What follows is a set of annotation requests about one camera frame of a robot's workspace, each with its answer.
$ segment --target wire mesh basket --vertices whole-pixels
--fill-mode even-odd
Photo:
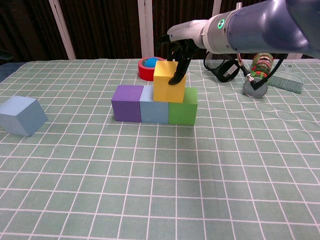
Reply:
[[[203,64],[222,83],[234,79],[240,70],[238,61],[228,54],[213,54],[208,52],[203,60]]]

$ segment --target purple block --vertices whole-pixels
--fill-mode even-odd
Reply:
[[[141,122],[140,97],[143,86],[119,85],[111,103],[115,120],[119,122]]]

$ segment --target red tape roll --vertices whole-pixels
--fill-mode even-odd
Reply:
[[[155,68],[154,67],[147,67],[143,65],[143,62],[151,57],[144,57],[141,58],[140,61],[138,62],[138,75],[141,79],[146,80],[146,81],[153,81],[154,80],[154,72]],[[161,57],[155,56],[155,58],[161,60],[161,61],[166,61],[165,59]]]

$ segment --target blue ball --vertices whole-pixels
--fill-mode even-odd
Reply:
[[[144,66],[147,68],[154,68],[158,59],[156,57],[150,57],[144,62]]]

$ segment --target green block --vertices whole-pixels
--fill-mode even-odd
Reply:
[[[183,103],[169,102],[169,124],[195,125],[198,108],[197,89],[184,89]]]

